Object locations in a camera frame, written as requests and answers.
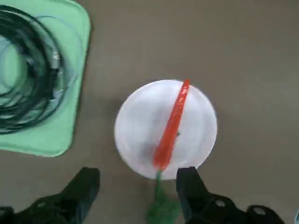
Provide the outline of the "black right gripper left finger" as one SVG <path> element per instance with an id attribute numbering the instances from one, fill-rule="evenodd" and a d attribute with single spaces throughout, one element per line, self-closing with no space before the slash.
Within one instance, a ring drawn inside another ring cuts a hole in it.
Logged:
<path id="1" fill-rule="evenodd" d="M 100 171 L 83 167 L 60 192 L 37 199 L 23 211 L 1 206 L 2 224 L 82 224 L 100 189 Z"/>

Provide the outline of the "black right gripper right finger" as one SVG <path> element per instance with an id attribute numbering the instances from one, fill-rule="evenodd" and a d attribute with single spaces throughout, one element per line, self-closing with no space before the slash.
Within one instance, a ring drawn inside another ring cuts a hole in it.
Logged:
<path id="1" fill-rule="evenodd" d="M 283 224 L 271 208 L 251 205 L 243 211 L 228 197 L 209 192 L 195 167 L 179 168 L 176 190 L 186 224 Z"/>

